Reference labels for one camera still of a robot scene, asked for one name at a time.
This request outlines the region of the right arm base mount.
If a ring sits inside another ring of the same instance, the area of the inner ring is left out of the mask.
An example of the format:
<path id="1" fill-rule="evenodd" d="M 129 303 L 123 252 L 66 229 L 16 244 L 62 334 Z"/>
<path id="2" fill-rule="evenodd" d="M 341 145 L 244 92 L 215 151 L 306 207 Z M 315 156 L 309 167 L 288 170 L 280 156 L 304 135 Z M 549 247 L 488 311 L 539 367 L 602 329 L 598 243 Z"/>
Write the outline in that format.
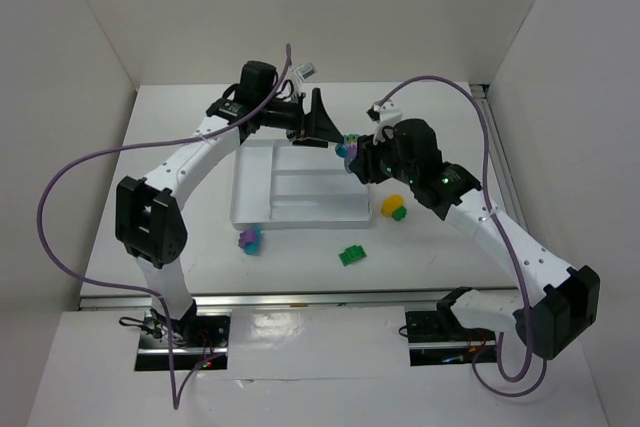
<path id="1" fill-rule="evenodd" d="M 406 311 L 398 334 L 408 341 L 412 367 L 496 363 L 496 338 L 483 329 L 465 329 L 448 324 L 437 311 Z"/>

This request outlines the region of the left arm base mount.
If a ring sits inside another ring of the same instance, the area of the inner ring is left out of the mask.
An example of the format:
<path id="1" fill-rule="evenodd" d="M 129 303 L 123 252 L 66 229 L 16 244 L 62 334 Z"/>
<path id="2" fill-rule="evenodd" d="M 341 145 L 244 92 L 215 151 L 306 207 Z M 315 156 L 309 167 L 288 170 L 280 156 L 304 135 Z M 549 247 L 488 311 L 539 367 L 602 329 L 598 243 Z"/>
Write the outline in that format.
<path id="1" fill-rule="evenodd" d="M 123 316 L 121 327 L 137 329 L 139 340 L 134 370 L 161 372 L 169 368 L 168 332 L 150 312 L 139 318 Z M 173 334 L 174 367 L 190 371 L 202 362 L 202 370 L 226 370 L 231 317 L 228 314 L 198 317 L 190 331 Z"/>

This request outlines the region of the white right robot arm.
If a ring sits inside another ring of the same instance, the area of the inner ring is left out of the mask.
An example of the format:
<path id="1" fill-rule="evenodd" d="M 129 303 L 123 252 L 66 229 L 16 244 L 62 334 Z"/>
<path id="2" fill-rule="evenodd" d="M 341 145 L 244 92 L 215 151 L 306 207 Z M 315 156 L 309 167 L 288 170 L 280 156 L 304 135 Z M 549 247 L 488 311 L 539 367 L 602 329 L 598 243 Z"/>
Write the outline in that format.
<path id="1" fill-rule="evenodd" d="M 519 293 L 486 296 L 460 288 L 445 309 L 468 329 L 513 331 L 545 360 L 554 359 L 596 320 L 600 277 L 543 247 L 511 219 L 467 169 L 443 160 L 435 131 L 408 119 L 357 140 L 350 170 L 364 184 L 395 179 L 439 219 L 472 239 L 511 275 Z"/>

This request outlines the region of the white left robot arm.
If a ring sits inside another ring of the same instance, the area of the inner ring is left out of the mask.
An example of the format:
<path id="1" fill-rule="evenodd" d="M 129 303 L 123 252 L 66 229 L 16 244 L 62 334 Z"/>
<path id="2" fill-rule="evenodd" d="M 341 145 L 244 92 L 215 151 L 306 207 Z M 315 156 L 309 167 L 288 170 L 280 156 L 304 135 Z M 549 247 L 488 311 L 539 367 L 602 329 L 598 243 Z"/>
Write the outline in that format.
<path id="1" fill-rule="evenodd" d="M 315 68 L 290 74 L 261 61 L 247 62 L 237 83 L 213 102 L 190 141 L 145 176 L 124 177 L 116 187 L 115 235 L 136 259 L 146 285 L 157 292 L 156 324 L 186 342 L 198 328 L 197 307 L 186 287 L 180 256 L 187 243 L 182 210 L 194 190 L 227 155 L 262 127 L 281 129 L 294 145 L 326 148 L 342 133 L 331 121 L 319 89 L 303 107 L 301 86 Z"/>

